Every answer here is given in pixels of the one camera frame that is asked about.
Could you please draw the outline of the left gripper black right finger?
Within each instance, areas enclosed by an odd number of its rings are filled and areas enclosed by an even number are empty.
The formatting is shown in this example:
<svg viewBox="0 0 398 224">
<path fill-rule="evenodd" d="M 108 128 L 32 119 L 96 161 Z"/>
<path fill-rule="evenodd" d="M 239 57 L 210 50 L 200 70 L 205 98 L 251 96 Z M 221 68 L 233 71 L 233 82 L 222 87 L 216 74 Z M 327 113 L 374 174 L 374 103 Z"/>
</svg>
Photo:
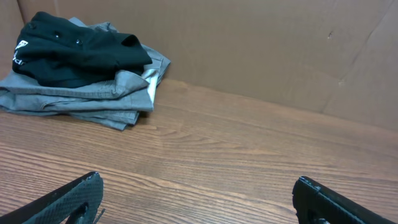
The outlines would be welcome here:
<svg viewBox="0 0 398 224">
<path fill-rule="evenodd" d="M 300 224 L 394 224 L 307 176 L 296 181 L 292 203 Z"/>
</svg>

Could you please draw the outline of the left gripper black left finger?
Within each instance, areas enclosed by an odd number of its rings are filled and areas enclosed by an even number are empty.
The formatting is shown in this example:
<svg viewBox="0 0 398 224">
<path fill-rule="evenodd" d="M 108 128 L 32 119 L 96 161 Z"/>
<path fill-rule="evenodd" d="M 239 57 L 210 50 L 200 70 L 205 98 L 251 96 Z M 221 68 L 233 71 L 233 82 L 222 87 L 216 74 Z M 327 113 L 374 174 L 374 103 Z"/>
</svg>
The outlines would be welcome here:
<svg viewBox="0 0 398 224">
<path fill-rule="evenodd" d="M 93 224 L 99 211 L 104 182 L 98 172 L 89 172 L 33 202 L 1 216 L 1 223 Z"/>
</svg>

